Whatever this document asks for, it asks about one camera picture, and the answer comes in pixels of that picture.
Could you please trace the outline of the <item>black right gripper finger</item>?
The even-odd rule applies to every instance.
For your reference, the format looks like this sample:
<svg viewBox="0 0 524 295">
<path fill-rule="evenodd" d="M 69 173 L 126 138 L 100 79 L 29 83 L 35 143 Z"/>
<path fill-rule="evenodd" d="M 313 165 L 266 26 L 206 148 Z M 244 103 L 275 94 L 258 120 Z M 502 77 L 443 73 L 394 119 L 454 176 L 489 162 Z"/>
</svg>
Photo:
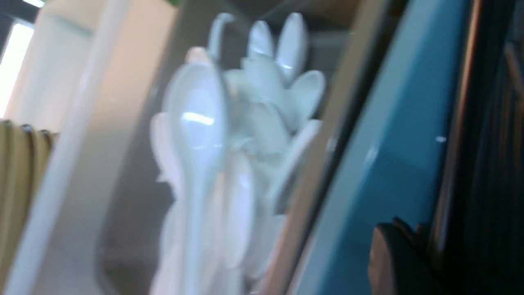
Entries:
<svg viewBox="0 0 524 295">
<path fill-rule="evenodd" d="M 445 295 L 430 264 L 427 226 L 413 229 L 399 217 L 373 230 L 368 279 L 373 295 Z"/>
</svg>

